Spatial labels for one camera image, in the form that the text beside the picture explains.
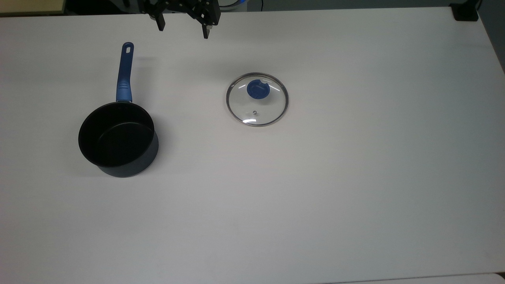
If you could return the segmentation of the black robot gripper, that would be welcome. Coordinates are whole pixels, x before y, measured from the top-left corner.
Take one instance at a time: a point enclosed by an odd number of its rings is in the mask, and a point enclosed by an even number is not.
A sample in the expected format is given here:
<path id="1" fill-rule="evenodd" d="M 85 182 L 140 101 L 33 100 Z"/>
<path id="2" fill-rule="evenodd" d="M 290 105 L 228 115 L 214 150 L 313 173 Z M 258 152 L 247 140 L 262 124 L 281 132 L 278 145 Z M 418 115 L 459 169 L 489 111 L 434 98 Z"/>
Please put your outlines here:
<path id="1" fill-rule="evenodd" d="M 147 14 L 153 19 L 159 31 L 165 28 L 164 11 L 175 11 L 187 14 L 200 22 L 203 37 L 209 38 L 213 25 L 220 20 L 220 7 L 216 0 L 141 0 L 140 13 Z"/>

